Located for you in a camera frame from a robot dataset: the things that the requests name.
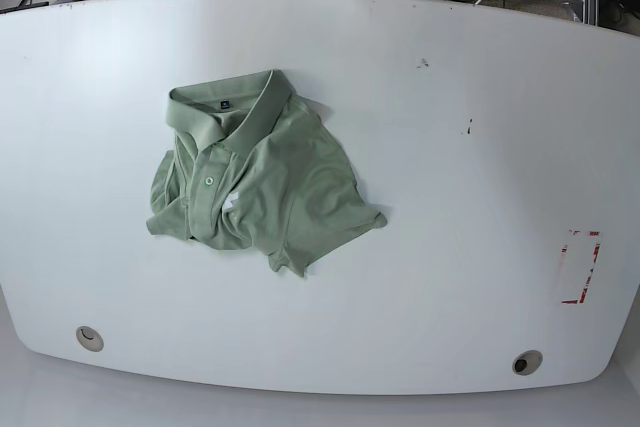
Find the green polo shirt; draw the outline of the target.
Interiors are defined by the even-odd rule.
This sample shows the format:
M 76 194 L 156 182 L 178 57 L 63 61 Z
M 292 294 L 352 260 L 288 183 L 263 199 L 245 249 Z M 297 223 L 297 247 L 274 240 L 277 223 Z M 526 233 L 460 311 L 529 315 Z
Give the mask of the green polo shirt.
M 278 70 L 176 87 L 166 122 L 174 144 L 152 181 L 153 235 L 253 248 L 273 270 L 301 276 L 387 223 L 360 196 L 341 144 Z

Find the red tape rectangle marking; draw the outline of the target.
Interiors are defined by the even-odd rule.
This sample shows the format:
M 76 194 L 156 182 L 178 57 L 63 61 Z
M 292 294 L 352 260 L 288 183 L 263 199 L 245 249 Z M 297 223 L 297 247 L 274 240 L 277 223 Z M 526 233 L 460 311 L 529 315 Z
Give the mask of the red tape rectangle marking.
M 585 302 L 602 244 L 600 231 L 570 230 L 562 246 L 555 295 L 562 305 Z

